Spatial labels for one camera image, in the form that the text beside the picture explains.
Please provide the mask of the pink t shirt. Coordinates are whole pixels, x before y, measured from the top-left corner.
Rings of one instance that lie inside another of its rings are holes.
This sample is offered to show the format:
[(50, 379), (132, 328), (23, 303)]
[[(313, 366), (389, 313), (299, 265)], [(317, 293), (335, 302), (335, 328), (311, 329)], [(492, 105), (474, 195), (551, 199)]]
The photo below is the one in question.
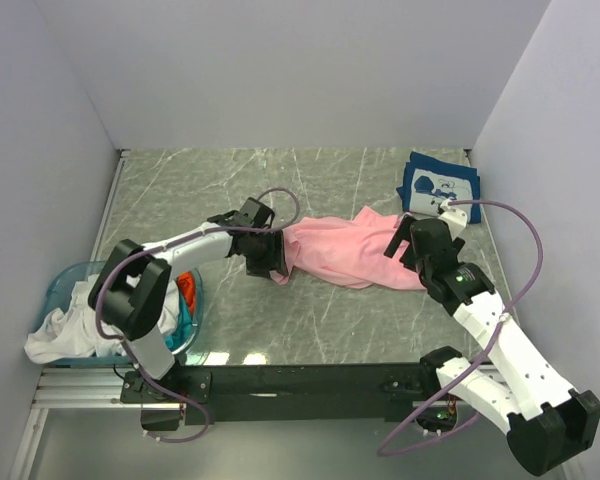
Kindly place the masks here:
[(418, 275), (384, 255), (402, 217), (363, 207), (352, 220), (305, 217), (284, 229), (287, 269), (302, 270), (337, 286), (421, 290)]

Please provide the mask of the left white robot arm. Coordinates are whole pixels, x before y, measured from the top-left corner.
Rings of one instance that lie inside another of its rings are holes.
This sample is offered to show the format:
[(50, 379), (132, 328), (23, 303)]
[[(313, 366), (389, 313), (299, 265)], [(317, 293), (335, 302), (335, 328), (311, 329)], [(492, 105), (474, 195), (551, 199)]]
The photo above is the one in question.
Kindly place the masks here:
[(144, 389), (156, 401), (173, 399), (180, 388), (171, 371), (176, 358), (158, 327), (168, 287), (183, 273), (234, 255), (245, 259), (251, 276), (286, 276), (283, 229), (273, 226), (274, 219), (272, 208), (250, 197), (240, 209), (212, 216), (189, 232), (152, 244), (125, 239), (112, 250), (88, 305), (98, 331), (112, 327), (145, 372)]

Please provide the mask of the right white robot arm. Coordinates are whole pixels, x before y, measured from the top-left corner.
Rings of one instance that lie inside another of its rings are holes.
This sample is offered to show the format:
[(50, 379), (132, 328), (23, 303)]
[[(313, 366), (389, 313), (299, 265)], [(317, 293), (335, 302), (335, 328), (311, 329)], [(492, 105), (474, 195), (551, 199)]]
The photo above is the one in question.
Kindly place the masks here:
[(440, 399), (451, 394), (470, 405), (506, 437), (514, 458), (542, 476), (589, 449), (600, 421), (600, 400), (561, 376), (506, 312), (494, 284), (473, 264), (462, 262), (463, 211), (437, 218), (405, 216), (385, 254), (416, 273), (427, 294), (480, 345), (503, 380), (481, 372), (459, 351), (444, 347), (422, 357), (419, 387)]

